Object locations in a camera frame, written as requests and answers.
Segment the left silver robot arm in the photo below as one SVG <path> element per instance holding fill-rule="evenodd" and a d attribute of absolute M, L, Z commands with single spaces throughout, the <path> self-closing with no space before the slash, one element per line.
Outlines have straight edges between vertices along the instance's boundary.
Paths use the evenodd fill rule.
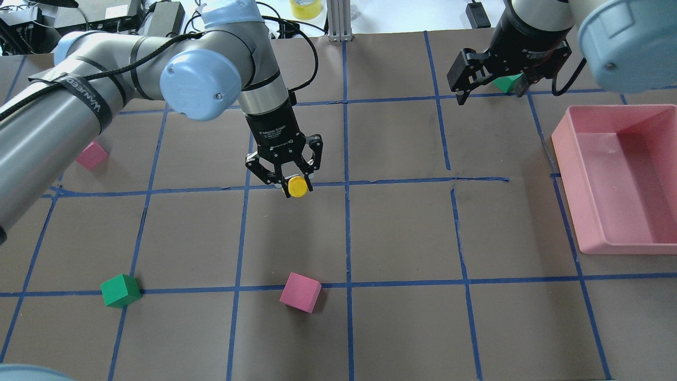
<path fill-rule="evenodd" d="M 54 67 L 2 106 L 2 242 L 49 186 L 133 99 L 194 121 L 238 104 L 255 140 L 245 166 L 287 198 L 313 190 L 323 140 L 305 135 L 255 1 L 212 1 L 205 29 L 175 37 L 70 32 Z"/>

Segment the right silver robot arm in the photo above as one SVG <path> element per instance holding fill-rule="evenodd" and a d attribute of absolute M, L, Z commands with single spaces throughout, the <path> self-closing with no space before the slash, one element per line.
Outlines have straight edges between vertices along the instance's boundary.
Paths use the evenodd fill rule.
<path fill-rule="evenodd" d="M 565 94 L 585 67 L 601 89 L 675 85 L 675 1 L 506 1 L 485 51 L 464 48 L 446 77 L 462 105 L 477 87 L 518 76 L 518 97 L 551 80 Z"/>

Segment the green cube near left arm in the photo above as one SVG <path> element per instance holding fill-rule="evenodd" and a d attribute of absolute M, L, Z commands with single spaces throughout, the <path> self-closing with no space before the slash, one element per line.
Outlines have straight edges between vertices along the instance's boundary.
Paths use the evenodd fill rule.
<path fill-rule="evenodd" d="M 138 280 L 120 274 L 100 284 L 103 302 L 109 308 L 124 308 L 142 297 Z"/>

